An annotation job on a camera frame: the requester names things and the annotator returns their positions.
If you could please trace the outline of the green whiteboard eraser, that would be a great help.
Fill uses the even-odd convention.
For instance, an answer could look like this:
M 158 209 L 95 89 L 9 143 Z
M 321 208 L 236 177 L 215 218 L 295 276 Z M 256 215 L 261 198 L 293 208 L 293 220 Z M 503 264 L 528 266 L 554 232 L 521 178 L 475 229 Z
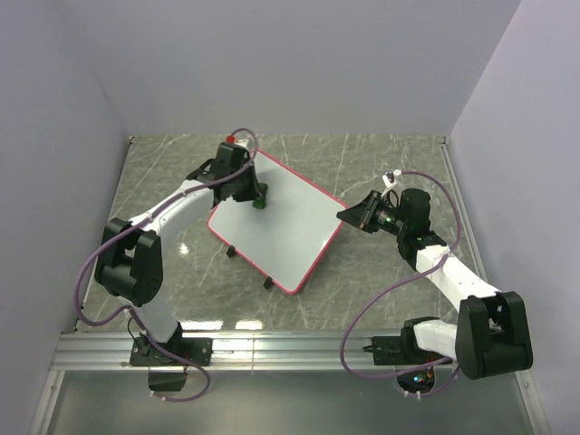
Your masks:
M 264 209 L 266 207 L 266 195 L 268 186 L 266 183 L 256 185 L 256 196 L 252 201 L 252 207 L 255 209 Z

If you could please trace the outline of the pink framed whiteboard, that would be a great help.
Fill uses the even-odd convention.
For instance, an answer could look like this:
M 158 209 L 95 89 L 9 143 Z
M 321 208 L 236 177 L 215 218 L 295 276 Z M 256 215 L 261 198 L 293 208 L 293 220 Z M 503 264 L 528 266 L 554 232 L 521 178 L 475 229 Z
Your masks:
M 273 285 L 297 293 L 332 243 L 346 209 L 338 198 L 260 151 L 256 176 L 268 186 L 266 207 L 228 199 L 208 218 L 208 229 Z

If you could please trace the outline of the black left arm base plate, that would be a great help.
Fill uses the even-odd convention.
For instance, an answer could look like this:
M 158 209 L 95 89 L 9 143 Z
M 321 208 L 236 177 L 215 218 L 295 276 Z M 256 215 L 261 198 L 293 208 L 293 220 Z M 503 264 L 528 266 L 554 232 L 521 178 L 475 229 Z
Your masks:
M 182 365 L 181 359 L 199 366 L 209 366 L 213 340 L 202 338 L 181 338 L 176 342 L 160 343 L 155 347 L 146 337 L 137 337 L 132 344 L 129 365 L 133 367 Z

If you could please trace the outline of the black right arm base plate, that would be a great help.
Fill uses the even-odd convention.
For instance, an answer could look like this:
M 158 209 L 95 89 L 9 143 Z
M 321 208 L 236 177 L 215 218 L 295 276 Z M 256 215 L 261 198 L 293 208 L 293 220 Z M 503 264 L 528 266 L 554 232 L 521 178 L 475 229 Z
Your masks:
M 375 366 L 420 365 L 433 360 L 433 353 L 420 349 L 401 336 L 373 336 L 362 350 L 372 355 Z

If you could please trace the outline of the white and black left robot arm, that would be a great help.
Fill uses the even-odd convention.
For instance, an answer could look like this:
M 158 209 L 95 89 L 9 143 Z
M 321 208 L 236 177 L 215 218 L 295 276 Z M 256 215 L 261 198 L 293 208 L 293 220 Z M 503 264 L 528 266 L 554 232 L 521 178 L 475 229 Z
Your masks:
M 267 184 L 257 179 L 256 155 L 257 147 L 249 150 L 230 135 L 213 158 L 189 173 L 158 205 L 129 220 L 115 217 L 103 230 L 94 279 L 127 305 L 151 343 L 151 353 L 163 364 L 187 357 L 183 329 L 160 296 L 164 250 L 192 220 L 223 201 L 266 205 Z

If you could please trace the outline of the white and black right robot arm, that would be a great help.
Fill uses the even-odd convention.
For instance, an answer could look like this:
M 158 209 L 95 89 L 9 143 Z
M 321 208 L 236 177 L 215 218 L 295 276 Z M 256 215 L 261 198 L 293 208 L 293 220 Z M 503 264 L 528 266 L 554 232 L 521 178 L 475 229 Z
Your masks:
M 448 358 L 471 380 L 520 372 L 534 357 L 527 311 L 516 292 L 502 292 L 472 272 L 430 227 L 430 195 L 407 188 L 392 203 L 372 191 L 361 203 L 336 214 L 366 233 L 392 234 L 403 260 L 428 279 L 458 313 L 455 324 L 437 317 L 404 323 L 399 339 L 404 363 Z

